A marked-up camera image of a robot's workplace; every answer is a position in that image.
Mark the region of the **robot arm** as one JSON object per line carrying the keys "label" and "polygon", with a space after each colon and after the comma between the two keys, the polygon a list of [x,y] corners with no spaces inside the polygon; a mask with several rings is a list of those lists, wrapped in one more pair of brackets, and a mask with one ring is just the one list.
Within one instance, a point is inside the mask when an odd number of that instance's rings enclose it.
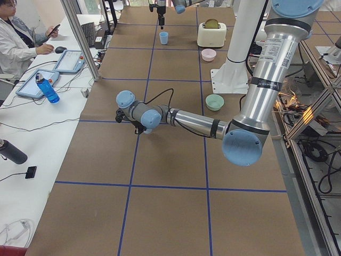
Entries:
{"label": "robot arm", "polygon": [[256,163],[269,134],[267,118],[281,90],[298,43],[307,39],[321,1],[273,1],[265,23],[266,40],[250,80],[245,103],[230,122],[200,116],[169,105],[151,106],[124,90],[118,93],[116,121],[129,121],[137,134],[161,122],[222,140],[226,159],[239,166]]}
{"label": "robot arm", "polygon": [[[191,5],[201,3],[200,0],[171,0],[173,3],[173,6],[175,8],[175,11],[177,14],[181,14],[185,11],[185,9]],[[165,25],[165,17],[166,14],[166,1],[164,0],[156,0],[153,3],[149,3],[149,10],[150,12],[153,12],[153,10],[157,10],[158,15],[158,25],[160,26],[160,29],[163,30]]]}

